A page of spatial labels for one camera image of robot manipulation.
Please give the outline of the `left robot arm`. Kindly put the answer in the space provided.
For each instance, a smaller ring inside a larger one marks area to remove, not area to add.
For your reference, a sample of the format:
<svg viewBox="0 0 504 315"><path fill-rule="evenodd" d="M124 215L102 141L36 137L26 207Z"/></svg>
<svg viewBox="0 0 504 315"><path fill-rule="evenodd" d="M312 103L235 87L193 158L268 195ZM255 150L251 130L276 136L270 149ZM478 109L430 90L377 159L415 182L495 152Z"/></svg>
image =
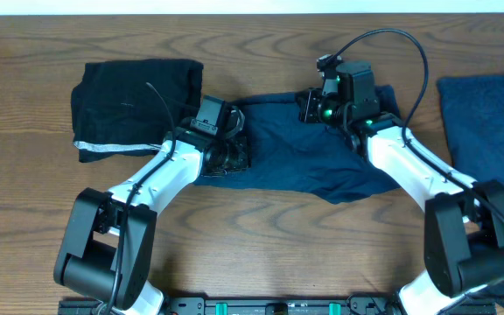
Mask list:
<svg viewBox="0 0 504 315"><path fill-rule="evenodd" d="M53 278L85 300L63 302L59 313L160 313L165 296L148 281L158 216L198 177L222 177L249 166L249 142L241 132L217 137L179 128L120 185L80 192Z"/></svg>

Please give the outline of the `dark blue shorts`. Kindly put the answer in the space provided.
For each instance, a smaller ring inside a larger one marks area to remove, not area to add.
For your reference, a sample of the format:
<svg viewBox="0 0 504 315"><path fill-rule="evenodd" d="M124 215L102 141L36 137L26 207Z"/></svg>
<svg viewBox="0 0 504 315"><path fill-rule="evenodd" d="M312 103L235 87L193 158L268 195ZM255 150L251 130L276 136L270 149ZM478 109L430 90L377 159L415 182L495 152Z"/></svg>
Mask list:
<svg viewBox="0 0 504 315"><path fill-rule="evenodd" d="M245 115L251 166L196 186L311 193L339 204L395 190L384 171L347 148L343 136L322 123L298 120L293 92L259 94L231 102Z"/></svg>

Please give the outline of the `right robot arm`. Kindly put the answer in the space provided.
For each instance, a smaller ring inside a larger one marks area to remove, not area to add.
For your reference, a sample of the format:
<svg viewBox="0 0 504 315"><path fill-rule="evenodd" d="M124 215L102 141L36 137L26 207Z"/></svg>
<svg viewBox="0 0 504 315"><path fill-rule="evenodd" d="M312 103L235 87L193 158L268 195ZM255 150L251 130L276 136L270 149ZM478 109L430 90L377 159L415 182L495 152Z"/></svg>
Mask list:
<svg viewBox="0 0 504 315"><path fill-rule="evenodd" d="M385 314L475 312L504 281L504 185L479 182L425 148L406 122L385 110L366 61L327 54L323 84L297 95L299 119L323 123L350 151L388 174L424 212L424 271L383 308Z"/></svg>

